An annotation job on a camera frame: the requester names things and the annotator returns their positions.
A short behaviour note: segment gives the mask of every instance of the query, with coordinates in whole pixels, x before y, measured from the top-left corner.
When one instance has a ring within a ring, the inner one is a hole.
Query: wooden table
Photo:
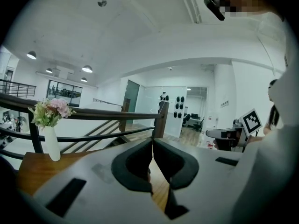
[[[57,162],[52,161],[48,154],[26,153],[17,175],[17,187],[33,195],[50,178],[69,167],[81,157],[92,152],[94,151],[61,154],[61,159]],[[154,159],[152,159],[149,168],[151,170],[152,198],[160,209],[164,211],[168,198],[169,184]]]

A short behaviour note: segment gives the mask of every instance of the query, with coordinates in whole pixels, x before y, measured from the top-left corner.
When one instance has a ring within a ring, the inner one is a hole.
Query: flower
[[[44,128],[45,126],[54,127],[62,118],[67,118],[75,113],[64,99],[45,99],[37,102],[35,110],[28,108],[33,113],[32,123]]]

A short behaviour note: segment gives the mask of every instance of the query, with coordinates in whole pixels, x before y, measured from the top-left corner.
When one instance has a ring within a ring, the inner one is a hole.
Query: door
[[[125,98],[129,98],[131,100],[129,106],[129,112],[135,112],[138,92],[139,92],[139,84],[136,84],[135,82],[128,80]],[[127,120],[127,124],[132,124],[132,123],[133,123],[132,120]]]

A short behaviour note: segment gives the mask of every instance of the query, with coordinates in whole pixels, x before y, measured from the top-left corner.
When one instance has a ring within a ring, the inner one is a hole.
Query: white vase
[[[46,126],[43,131],[45,136],[46,147],[50,155],[50,158],[53,161],[60,160],[60,150],[54,128]]]

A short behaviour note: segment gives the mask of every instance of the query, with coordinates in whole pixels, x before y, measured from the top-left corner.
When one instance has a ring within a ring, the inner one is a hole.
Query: computer monitor
[[[191,118],[192,118],[192,119],[198,119],[198,114],[193,114],[193,113],[191,113]]]

